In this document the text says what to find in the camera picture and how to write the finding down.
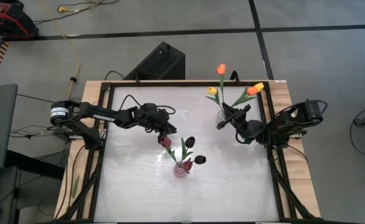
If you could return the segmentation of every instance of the green leaf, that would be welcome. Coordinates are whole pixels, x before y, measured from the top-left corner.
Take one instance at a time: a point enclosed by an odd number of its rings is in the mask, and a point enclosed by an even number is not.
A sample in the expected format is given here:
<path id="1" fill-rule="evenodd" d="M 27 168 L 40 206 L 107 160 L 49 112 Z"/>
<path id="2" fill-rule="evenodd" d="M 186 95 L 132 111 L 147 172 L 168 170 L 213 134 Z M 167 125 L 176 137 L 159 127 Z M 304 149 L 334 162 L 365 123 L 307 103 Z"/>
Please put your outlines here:
<path id="1" fill-rule="evenodd" d="M 170 156 L 174 159 L 174 161 L 177 163 L 176 156 L 174 155 L 174 150 L 171 151 Z"/>
<path id="2" fill-rule="evenodd" d="M 80 179 L 80 176 L 78 175 L 75 182 L 73 183 L 72 198 L 74 198 L 76 196 L 77 185 L 78 185 L 78 180 L 79 179 Z"/>
<path id="3" fill-rule="evenodd" d="M 194 153 L 194 152 L 187 152 L 186 154 L 182 155 L 181 161 L 184 161 L 185 158 L 187 158 L 187 156 L 191 155 L 192 153 Z"/>
<path id="4" fill-rule="evenodd" d="M 245 97 L 245 98 L 239 98 L 231 107 L 233 106 L 237 106 L 241 103 L 245 103 L 245 102 L 248 102 L 249 100 L 252 100 L 254 99 L 255 97 Z"/>
<path id="5" fill-rule="evenodd" d="M 210 99 L 212 101 L 214 101 L 215 103 L 219 104 L 219 102 L 217 102 L 217 100 L 213 97 L 210 97 L 210 96 L 206 96 L 207 99 Z"/>
<path id="6" fill-rule="evenodd" d="M 217 93 L 214 95 L 214 98 L 217 100 L 217 104 L 220 104 L 220 98 L 219 98 L 219 92 L 217 91 Z"/>
<path id="7" fill-rule="evenodd" d="M 183 138 L 181 138 L 181 147 L 182 147 L 182 156 L 184 156 L 184 154 L 187 153 L 187 149 L 185 147 L 185 142 Z"/>
<path id="8" fill-rule="evenodd" d="M 246 97 L 247 87 L 244 89 L 244 92 L 240 95 L 239 98 Z"/>
<path id="9" fill-rule="evenodd" d="M 220 76 L 220 88 L 221 88 L 221 96 L 222 102 L 224 102 L 224 76 Z"/>

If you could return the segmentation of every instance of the concrete floor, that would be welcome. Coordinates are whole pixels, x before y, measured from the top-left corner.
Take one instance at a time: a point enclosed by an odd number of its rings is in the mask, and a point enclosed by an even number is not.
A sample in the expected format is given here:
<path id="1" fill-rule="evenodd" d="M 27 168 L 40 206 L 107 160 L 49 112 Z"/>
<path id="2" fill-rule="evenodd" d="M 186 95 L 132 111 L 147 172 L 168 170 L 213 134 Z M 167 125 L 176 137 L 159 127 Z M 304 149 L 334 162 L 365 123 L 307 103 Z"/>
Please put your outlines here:
<path id="1" fill-rule="evenodd" d="M 58 16 L 55 10 L 65 1 L 43 2 Z M 47 18 L 36 1 L 24 3 L 33 20 Z M 255 5 L 262 27 L 365 24 L 365 1 L 262 0 Z M 246 0 L 124 0 L 68 17 L 59 24 L 70 35 L 254 28 Z M 42 35 L 58 35 L 49 22 L 39 28 Z M 303 138 L 322 217 L 365 223 L 365 156 L 349 141 L 351 120 L 365 108 L 365 29 L 267 32 L 263 36 L 274 78 L 288 81 L 293 102 L 311 98 L 329 103 L 325 121 L 309 129 Z M 127 74 L 161 41 L 186 54 L 187 79 L 215 79 L 214 69 L 219 63 L 225 63 L 229 72 L 237 70 L 244 79 L 267 78 L 256 33 L 80 39 L 72 40 L 82 59 L 72 96 L 81 97 L 85 81 L 103 80 L 109 70 Z M 19 93 L 63 100 L 75 63 L 64 40 L 11 42 L 0 67 L 0 85 L 17 83 Z M 49 103 L 18 97 L 13 127 L 48 126 L 49 108 Z M 365 128 L 354 130 L 354 140 L 365 151 Z M 60 151 L 63 145 L 61 140 L 47 137 L 12 139 L 9 148 L 41 156 Z M 39 201 L 60 183 L 45 180 L 42 184 L 44 190 L 33 185 L 26 191 L 35 192 Z M 57 193 L 49 197 L 43 210 L 52 212 L 56 198 Z M 33 205 L 31 200 L 26 204 Z M 29 207 L 21 212 L 20 223 L 49 219 L 40 215 L 37 207 Z"/>

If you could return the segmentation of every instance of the tulip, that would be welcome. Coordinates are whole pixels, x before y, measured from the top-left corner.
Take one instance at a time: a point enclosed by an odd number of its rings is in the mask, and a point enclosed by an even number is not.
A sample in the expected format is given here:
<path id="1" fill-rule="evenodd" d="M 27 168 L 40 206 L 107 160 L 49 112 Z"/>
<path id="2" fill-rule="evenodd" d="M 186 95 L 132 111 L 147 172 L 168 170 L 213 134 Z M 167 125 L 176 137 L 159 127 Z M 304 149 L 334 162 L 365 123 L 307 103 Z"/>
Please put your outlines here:
<path id="1" fill-rule="evenodd" d="M 195 161 L 196 164 L 201 165 L 201 164 L 206 162 L 206 157 L 196 156 L 194 161 Z"/>
<path id="2" fill-rule="evenodd" d="M 185 147 L 192 148 L 195 145 L 195 138 L 193 136 L 187 138 L 185 140 Z"/>
<path id="3" fill-rule="evenodd" d="M 182 168 L 183 168 L 186 172 L 188 172 L 189 170 L 191 170 L 192 165 L 193 165 L 193 163 L 191 162 L 191 158 L 189 158 L 189 160 L 187 160 L 187 161 L 183 162 L 183 164 L 182 164 Z"/>
<path id="4" fill-rule="evenodd" d="M 249 96 L 256 95 L 257 94 L 257 89 L 255 87 L 247 88 L 246 94 L 248 94 Z"/>
<path id="5" fill-rule="evenodd" d="M 257 93 L 260 93 L 263 90 L 263 88 L 264 88 L 264 84 L 263 83 L 258 83 L 258 84 L 256 84 L 253 87 L 256 88 Z"/>
<path id="6" fill-rule="evenodd" d="M 224 74 L 225 74 L 225 65 L 223 63 L 221 63 L 218 66 L 216 72 L 217 72 L 217 74 L 224 76 Z"/>
<path id="7" fill-rule="evenodd" d="M 167 137 L 162 137 L 159 143 L 165 148 L 169 148 L 171 146 L 171 140 Z"/>
<path id="8" fill-rule="evenodd" d="M 217 94 L 217 89 L 216 88 L 214 88 L 214 87 L 209 87 L 208 89 L 207 89 L 207 92 L 210 94 L 210 95 L 216 95 Z"/>

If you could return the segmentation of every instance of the wooden table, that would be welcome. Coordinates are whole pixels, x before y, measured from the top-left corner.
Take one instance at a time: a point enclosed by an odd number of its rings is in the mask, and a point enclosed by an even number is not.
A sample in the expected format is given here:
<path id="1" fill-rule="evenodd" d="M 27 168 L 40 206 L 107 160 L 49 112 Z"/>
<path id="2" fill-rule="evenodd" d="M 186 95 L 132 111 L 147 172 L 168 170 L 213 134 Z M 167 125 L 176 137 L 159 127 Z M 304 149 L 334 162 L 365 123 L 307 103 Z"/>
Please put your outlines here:
<path id="1" fill-rule="evenodd" d="M 279 112 L 280 110 L 286 108 L 287 106 L 290 106 L 292 104 L 292 101 L 290 99 L 290 94 L 288 90 L 288 85 L 286 81 L 280 81 L 280 80 L 244 80 L 245 82 L 269 82 L 270 85 L 270 92 L 272 96 L 272 102 L 275 112 Z M 113 82 L 113 83 L 134 83 L 135 81 L 88 81 L 86 82 L 82 101 L 83 102 L 89 102 L 93 105 L 96 105 L 98 103 L 98 98 L 100 95 L 100 89 L 102 82 Z M 148 81 L 141 81 L 141 82 L 209 82 L 209 80 L 148 80 Z M 265 92 L 262 92 L 262 99 L 263 99 L 263 105 L 265 109 L 266 119 L 267 121 L 270 121 L 270 113 L 269 113 L 269 107 L 267 104 L 267 99 L 265 96 Z M 108 92 L 105 93 L 104 101 L 103 101 L 103 107 L 106 107 L 108 102 Z M 92 118 L 86 118 L 82 120 L 87 126 L 92 127 L 94 125 L 94 119 Z M 69 160 L 68 160 L 68 168 L 65 170 L 65 173 L 67 172 L 68 180 L 66 180 L 66 175 L 64 175 L 64 179 L 62 182 L 57 208 L 55 210 L 55 214 L 58 213 L 60 210 L 59 216 L 65 213 L 68 204 L 69 204 L 69 191 L 72 183 L 72 164 L 76 158 L 76 155 L 79 151 L 79 149 L 84 145 L 83 140 L 75 140 L 70 147 L 70 154 L 69 154 Z M 291 139 L 290 145 L 297 148 L 301 152 L 304 153 L 303 145 L 301 143 L 301 140 L 297 139 Z M 291 150 L 290 148 L 284 149 L 284 156 L 285 161 L 287 165 L 287 171 L 289 176 L 290 185 L 292 188 L 292 191 L 296 194 L 296 196 L 300 199 L 302 204 L 309 210 L 310 213 L 315 215 L 316 217 L 320 216 L 320 211 L 318 209 L 318 204 L 316 201 L 313 184 L 311 181 L 310 171 L 308 170 L 308 166 L 304 158 L 294 150 Z M 82 150 L 81 153 L 78 155 L 78 158 L 75 163 L 75 170 L 74 170 L 74 179 L 76 179 L 78 176 L 80 176 L 80 181 L 77 184 L 77 193 L 76 196 L 79 194 L 82 188 L 82 179 L 85 173 L 86 163 L 87 163 L 87 157 L 88 157 L 88 150 Z M 98 152 L 95 152 L 94 158 L 98 157 Z M 93 160 L 92 170 L 93 172 L 96 164 L 96 159 Z M 66 197 L 64 200 L 64 193 L 65 190 L 67 191 Z M 288 207 L 288 200 L 285 195 L 285 192 L 280 187 L 281 192 L 281 198 L 282 198 L 282 205 L 283 205 L 283 211 L 285 217 L 290 217 L 289 214 L 289 207 Z M 84 209 L 83 209 L 83 215 L 82 218 L 88 218 L 89 209 L 90 209 L 90 203 L 92 199 L 92 189 L 88 192 L 85 203 L 84 203 Z"/>

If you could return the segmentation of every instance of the black tulip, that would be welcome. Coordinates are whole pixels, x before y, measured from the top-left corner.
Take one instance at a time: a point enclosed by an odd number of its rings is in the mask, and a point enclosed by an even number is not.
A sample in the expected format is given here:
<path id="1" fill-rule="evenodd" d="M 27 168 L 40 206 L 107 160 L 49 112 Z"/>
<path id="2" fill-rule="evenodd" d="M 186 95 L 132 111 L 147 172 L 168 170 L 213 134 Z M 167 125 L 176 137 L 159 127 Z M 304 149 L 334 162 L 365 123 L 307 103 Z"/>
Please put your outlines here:
<path id="1" fill-rule="evenodd" d="M 187 138 L 187 140 L 185 140 L 185 147 L 192 148 L 192 147 L 194 147 L 194 145 L 195 145 L 194 137 L 191 136 L 191 137 Z"/>
<path id="2" fill-rule="evenodd" d="M 201 165 L 206 162 L 206 157 L 204 156 L 196 156 L 195 157 L 195 163 L 198 165 Z"/>

